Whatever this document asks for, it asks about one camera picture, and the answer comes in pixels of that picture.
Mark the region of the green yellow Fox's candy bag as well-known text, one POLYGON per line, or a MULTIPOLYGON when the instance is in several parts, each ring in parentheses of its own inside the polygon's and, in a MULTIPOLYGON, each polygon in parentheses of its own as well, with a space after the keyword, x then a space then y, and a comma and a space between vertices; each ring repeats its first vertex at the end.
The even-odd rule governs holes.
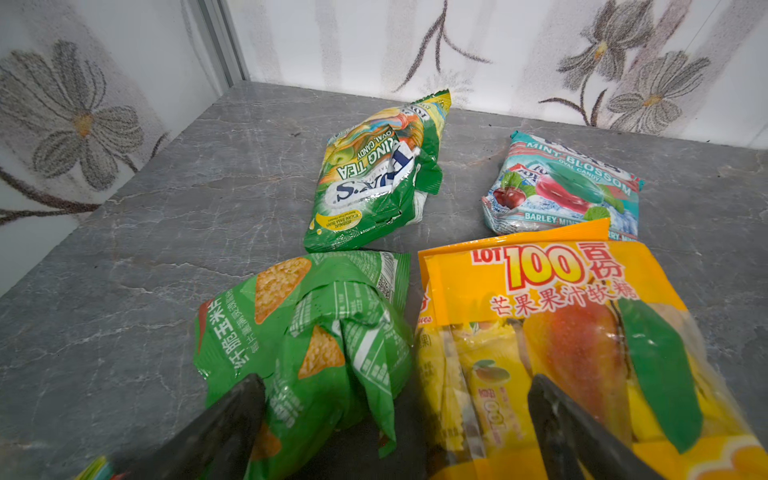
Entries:
POLYGON ((438 156, 452 106, 448 89, 383 109, 332 137, 321 164, 309 253, 354 250, 423 218, 439 193, 438 156))

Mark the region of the teal Fox's candy bag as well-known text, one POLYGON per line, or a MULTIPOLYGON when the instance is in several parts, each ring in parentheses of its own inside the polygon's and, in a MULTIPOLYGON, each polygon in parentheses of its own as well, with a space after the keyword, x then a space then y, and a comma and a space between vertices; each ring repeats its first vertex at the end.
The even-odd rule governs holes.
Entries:
POLYGON ((610 221, 609 238, 635 241, 644 181, 546 139, 514 132, 497 179, 481 199, 497 235, 610 221))

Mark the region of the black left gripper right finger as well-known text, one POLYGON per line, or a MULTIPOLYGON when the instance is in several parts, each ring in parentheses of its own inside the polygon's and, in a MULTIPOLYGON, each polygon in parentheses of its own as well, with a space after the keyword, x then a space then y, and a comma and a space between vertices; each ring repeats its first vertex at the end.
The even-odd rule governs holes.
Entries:
POLYGON ((543 374, 528 409, 549 479, 659 479, 654 469, 543 374))

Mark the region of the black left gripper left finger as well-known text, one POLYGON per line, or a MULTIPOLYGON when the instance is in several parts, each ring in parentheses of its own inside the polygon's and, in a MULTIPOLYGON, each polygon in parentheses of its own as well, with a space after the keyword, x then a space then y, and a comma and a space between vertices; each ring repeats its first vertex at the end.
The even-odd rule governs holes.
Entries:
POLYGON ((265 385, 249 374, 123 479, 243 479, 266 409, 265 385))

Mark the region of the orange rainbow candy packet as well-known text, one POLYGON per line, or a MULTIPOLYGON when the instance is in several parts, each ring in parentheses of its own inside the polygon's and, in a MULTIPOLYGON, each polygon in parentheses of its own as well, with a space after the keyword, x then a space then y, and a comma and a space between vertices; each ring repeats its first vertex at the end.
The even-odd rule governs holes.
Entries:
POLYGON ((81 471, 75 480, 120 480, 122 477, 106 456, 100 456, 81 471))

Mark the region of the green corn chips bag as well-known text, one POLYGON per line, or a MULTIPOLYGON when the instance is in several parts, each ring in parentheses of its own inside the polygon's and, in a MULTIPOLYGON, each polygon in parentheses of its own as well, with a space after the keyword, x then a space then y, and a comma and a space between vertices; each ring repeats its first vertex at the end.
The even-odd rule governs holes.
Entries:
POLYGON ((397 446, 395 399, 412 369, 410 258, 354 250, 278 263, 202 303, 194 365, 209 403, 250 374, 266 411, 246 477, 284 479, 336 432, 372 418, 397 446))

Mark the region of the orange snack packet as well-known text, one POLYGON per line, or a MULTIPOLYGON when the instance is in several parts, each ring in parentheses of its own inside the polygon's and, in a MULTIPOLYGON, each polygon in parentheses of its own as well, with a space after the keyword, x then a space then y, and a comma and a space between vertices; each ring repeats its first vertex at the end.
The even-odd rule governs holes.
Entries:
POLYGON ((607 220, 424 250, 417 329, 431 479, 549 479, 543 374, 660 479, 763 479, 767 453, 650 250, 607 220))

